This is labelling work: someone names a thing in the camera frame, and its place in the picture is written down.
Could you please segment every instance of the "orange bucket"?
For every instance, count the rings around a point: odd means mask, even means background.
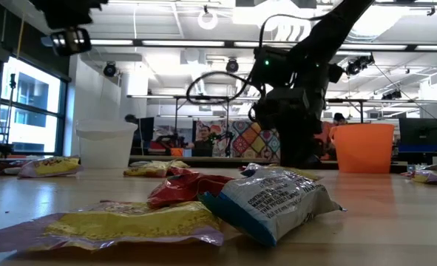
[[[171,148],[171,156],[183,157],[183,149],[182,148]]]
[[[333,127],[330,139],[343,173],[387,174],[393,150],[394,125],[357,124]]]

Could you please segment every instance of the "window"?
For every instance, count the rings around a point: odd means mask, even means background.
[[[16,88],[13,90],[13,102],[33,106],[49,112],[59,112],[61,81],[34,66],[10,58],[4,65],[1,98],[9,100],[11,96],[12,74]]]
[[[9,124],[8,143],[18,152],[55,152],[58,118],[13,107],[9,118],[8,106],[1,105],[0,122]]]
[[[61,154],[65,85],[34,66],[10,58],[1,79],[0,143],[13,144],[14,152],[23,154]]]

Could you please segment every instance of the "table surface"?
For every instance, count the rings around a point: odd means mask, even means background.
[[[239,177],[236,169],[198,169]],[[146,201],[161,181],[85,171],[77,177],[0,177],[0,228],[100,200]],[[90,253],[77,248],[10,257],[2,265],[437,265],[437,185],[389,174],[314,171],[348,212],[335,211],[292,230],[264,248],[224,226],[221,248],[121,245]]]

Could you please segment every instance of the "white bin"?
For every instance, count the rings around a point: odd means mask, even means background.
[[[82,166],[127,168],[132,139],[137,128],[137,125],[124,121],[78,121],[76,132],[80,139]]]

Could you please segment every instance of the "crumpled snack bag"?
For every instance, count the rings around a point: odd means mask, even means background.
[[[318,181],[318,180],[321,180],[323,178],[323,177],[318,176],[316,174],[302,171],[302,170],[297,169],[297,168],[282,167],[282,166],[277,166],[277,165],[261,166],[257,163],[249,163],[248,166],[246,166],[246,168],[241,171],[241,174],[245,177],[250,177],[254,173],[256,173],[256,171],[259,169],[282,169],[282,170],[290,171],[290,172],[293,172],[295,174],[304,176],[304,177],[308,178],[309,180],[313,180],[313,181]]]
[[[143,166],[129,168],[123,174],[130,177],[166,177],[171,165],[172,161],[151,162]]]
[[[83,168],[78,157],[51,157],[35,160],[21,168],[19,177],[60,177],[76,174]]]
[[[200,173],[168,177],[151,192],[147,202],[152,208],[160,208],[178,202],[198,200],[197,195],[205,192],[218,196],[223,186],[231,180],[234,179]]]
[[[158,162],[152,161],[141,166],[126,170],[123,174],[130,177],[168,177],[176,174],[189,174],[190,166],[180,161]]]
[[[183,161],[172,161],[171,166],[178,167],[178,168],[190,168],[190,166]]]
[[[205,193],[198,198],[213,214],[266,246],[276,246],[316,215],[343,210],[323,185],[277,168],[229,181],[218,197]]]
[[[200,240],[220,246],[220,220],[200,202],[151,209],[144,202],[100,202],[0,230],[0,253],[78,247],[99,250],[119,242]]]
[[[412,180],[419,183],[437,183],[437,165],[417,169],[413,172]]]

